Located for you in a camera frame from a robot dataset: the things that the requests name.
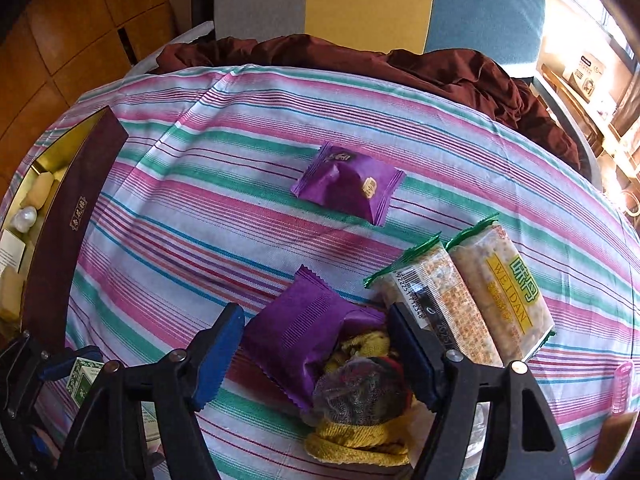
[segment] yellow sponge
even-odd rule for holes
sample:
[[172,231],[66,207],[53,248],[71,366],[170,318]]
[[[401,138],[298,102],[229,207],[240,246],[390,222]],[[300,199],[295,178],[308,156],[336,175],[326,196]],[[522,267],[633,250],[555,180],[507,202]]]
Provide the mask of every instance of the yellow sponge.
[[24,278],[12,266],[0,274],[0,318],[8,322],[20,319]]
[[53,175],[47,171],[47,173],[41,173],[36,177],[36,181],[31,186],[31,189],[27,193],[27,196],[24,197],[22,202],[20,203],[20,208],[25,208],[27,206],[34,206],[36,209],[40,209],[47,200],[47,196],[49,196],[49,191],[51,190],[51,186],[53,186]]

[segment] cracker package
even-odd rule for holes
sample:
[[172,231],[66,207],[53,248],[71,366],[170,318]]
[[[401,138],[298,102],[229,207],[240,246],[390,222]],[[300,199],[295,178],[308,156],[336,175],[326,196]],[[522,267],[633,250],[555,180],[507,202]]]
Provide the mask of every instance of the cracker package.
[[384,225],[391,196],[404,173],[386,162],[324,143],[291,187],[302,200]]
[[460,350],[477,364],[502,366],[487,326],[440,235],[407,249],[394,263],[364,280],[386,306],[402,303],[421,329],[433,330],[446,349]]
[[447,244],[503,362],[527,360],[546,341],[554,320],[538,284],[509,235],[489,216]]

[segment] blue cushion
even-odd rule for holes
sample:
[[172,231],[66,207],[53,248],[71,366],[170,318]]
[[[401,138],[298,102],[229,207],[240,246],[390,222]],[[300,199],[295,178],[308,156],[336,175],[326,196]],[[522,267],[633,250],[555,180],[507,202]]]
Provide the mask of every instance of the blue cushion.
[[499,64],[536,62],[545,0],[433,0],[425,52],[472,48]]

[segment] striped fabric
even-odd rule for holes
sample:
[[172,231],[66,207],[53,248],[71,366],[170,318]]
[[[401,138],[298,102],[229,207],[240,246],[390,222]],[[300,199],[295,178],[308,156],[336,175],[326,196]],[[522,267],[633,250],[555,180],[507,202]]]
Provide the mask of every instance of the striped fabric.
[[[84,95],[30,151],[0,212],[28,162],[105,105],[130,137],[82,246],[70,345],[96,344],[127,365],[155,361],[210,326],[228,301],[254,316],[301,264],[344,298],[376,304],[365,276],[434,232],[448,239],[498,211],[556,321],[532,370],[578,477],[590,475],[613,371],[638,351],[640,242],[562,162],[480,113],[395,84],[293,68],[193,68]],[[326,140],[407,172],[383,228],[289,192]],[[53,432],[68,430],[64,384],[43,392],[41,410]],[[312,460],[302,447],[309,428],[242,351],[198,420],[223,478],[395,473]]]

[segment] purple wrapper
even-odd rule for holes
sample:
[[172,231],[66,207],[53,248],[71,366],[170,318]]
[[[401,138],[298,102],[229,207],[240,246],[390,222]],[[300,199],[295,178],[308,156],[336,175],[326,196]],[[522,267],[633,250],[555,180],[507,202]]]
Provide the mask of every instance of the purple wrapper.
[[384,312],[344,300],[301,266],[287,290],[247,324],[241,345],[289,399],[307,411],[338,338],[379,330],[385,321]]
[[326,142],[291,192],[302,200],[384,225],[391,196],[403,179],[404,172],[385,162]]

